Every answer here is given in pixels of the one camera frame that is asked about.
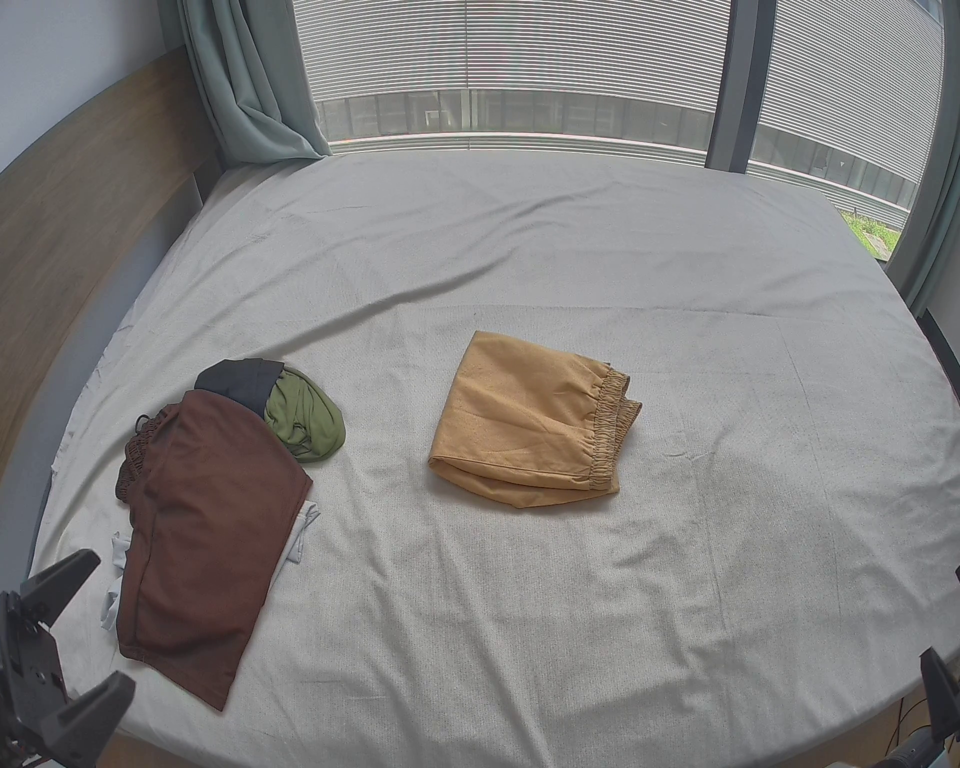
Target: curtain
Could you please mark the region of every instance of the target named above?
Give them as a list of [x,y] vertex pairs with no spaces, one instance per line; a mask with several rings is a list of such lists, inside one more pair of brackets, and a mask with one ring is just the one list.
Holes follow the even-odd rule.
[[291,0],[177,5],[197,86],[228,164],[330,154],[317,126]]
[[887,267],[914,317],[926,310],[960,235],[960,0],[944,0],[944,79],[930,157]]

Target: brown shorts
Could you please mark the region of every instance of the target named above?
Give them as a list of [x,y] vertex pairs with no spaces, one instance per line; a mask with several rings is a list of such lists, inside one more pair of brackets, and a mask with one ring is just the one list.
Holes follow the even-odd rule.
[[473,334],[446,398],[430,468],[468,491],[542,507],[620,490],[616,460],[640,403],[606,363]]

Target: green grass patch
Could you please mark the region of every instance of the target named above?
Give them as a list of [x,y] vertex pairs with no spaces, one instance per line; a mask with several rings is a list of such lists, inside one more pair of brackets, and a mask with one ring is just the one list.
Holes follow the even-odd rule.
[[878,258],[881,261],[886,261],[889,256],[883,255],[876,248],[874,248],[873,243],[867,239],[867,234],[872,234],[874,237],[878,237],[883,244],[887,247],[890,252],[893,252],[893,249],[897,245],[897,241],[900,240],[900,233],[895,229],[890,229],[889,227],[884,226],[880,222],[874,221],[873,219],[868,219],[866,216],[854,216],[852,213],[847,213],[847,211],[840,211],[840,215],[843,216],[844,221],[847,222],[847,226],[850,227],[853,234],[859,238],[860,242],[863,243],[863,247],[869,251],[874,258]]

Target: floor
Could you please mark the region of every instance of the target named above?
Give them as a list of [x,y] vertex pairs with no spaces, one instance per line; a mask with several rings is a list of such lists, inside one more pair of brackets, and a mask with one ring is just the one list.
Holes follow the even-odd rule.
[[[876,717],[837,736],[826,744],[782,762],[776,768],[825,768],[833,762],[845,762],[857,768],[867,768],[887,754],[887,745],[896,740],[897,721],[900,738],[905,739],[915,729],[929,723],[922,686]],[[960,767],[960,747],[950,750],[950,765]],[[98,762],[99,768],[197,768],[193,763],[174,757],[157,747],[126,736],[114,736]]]

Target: white bed sheet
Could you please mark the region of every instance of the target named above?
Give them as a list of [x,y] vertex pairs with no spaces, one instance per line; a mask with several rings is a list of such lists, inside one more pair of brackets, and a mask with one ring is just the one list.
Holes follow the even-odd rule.
[[[611,361],[619,495],[517,512],[426,468],[481,328]],[[99,627],[141,413],[224,357],[309,372],[347,443],[221,715]],[[769,763],[958,647],[960,409],[819,194],[642,160],[398,152],[224,179],[117,332],[55,463],[35,569],[104,564],[68,685],[202,765]]]

